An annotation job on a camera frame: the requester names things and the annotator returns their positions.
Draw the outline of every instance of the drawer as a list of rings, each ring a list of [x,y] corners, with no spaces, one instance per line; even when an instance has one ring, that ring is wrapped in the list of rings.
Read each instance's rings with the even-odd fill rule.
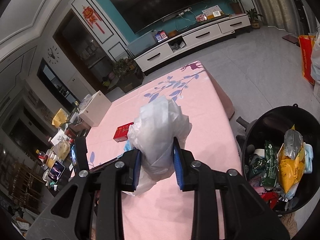
[[[147,54],[135,59],[139,67],[143,70],[157,61],[173,54],[168,43],[164,43],[156,49],[148,52]]]
[[[213,40],[213,37],[221,34],[218,24],[214,24],[203,28],[201,30],[190,33],[183,36],[187,46],[192,46],[197,43],[203,43],[204,41]]]
[[[250,25],[249,18],[247,15],[241,16],[239,18],[230,19],[222,23],[218,23],[222,33],[227,33],[234,31],[236,29],[246,27]]]

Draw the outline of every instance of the beige curtain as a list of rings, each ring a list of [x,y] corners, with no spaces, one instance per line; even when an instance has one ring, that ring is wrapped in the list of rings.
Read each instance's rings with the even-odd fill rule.
[[[256,0],[256,2],[259,12],[264,16],[264,24],[276,26],[279,29],[284,29],[296,35],[303,34],[303,28],[294,0]],[[302,2],[307,11],[307,3],[305,0],[302,0]],[[310,14],[307,16],[310,27],[313,28],[312,25],[315,23],[315,17],[311,10],[307,14]]]

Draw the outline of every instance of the drawer handle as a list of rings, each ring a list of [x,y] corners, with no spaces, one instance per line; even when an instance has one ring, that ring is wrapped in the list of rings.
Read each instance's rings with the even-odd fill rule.
[[[241,24],[241,23],[242,23],[242,22],[230,24],[230,26],[235,26],[235,25],[238,25],[238,24]]]
[[[200,37],[205,36],[205,35],[208,35],[208,34],[210,34],[210,32],[207,32],[207,33],[201,34],[201,35],[199,35],[199,36],[196,36],[196,38],[200,38]]]
[[[160,56],[160,52],[157,55],[154,55],[153,57],[148,58],[147,60],[152,60],[153,58],[158,57],[158,56]]]

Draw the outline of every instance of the trash can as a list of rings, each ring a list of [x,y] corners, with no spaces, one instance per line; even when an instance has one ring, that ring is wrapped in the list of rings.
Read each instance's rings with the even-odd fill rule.
[[[255,149],[264,149],[265,140],[271,141],[275,150],[279,150],[284,142],[284,134],[293,125],[295,129],[303,136],[303,141],[312,145],[314,158],[312,161],[313,171],[311,174],[303,174],[299,183],[295,197],[297,205],[285,211],[285,202],[279,201],[274,207],[278,214],[288,214],[295,212],[314,196],[320,186],[320,124],[318,120],[308,111],[299,108],[297,104],[293,106],[280,106],[266,112],[246,132],[245,142],[242,145],[242,174],[247,179],[244,172],[244,165],[248,163],[251,151],[248,152],[249,145],[254,145]]]

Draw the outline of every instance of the wall clock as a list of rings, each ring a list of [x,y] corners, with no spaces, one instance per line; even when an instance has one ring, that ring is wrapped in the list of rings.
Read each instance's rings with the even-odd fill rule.
[[[49,60],[49,63],[58,63],[58,59],[59,59],[59,56],[58,56],[59,52],[57,52],[57,48],[55,48],[54,46],[52,46],[52,48],[49,48],[48,49],[48,58],[50,59]]]

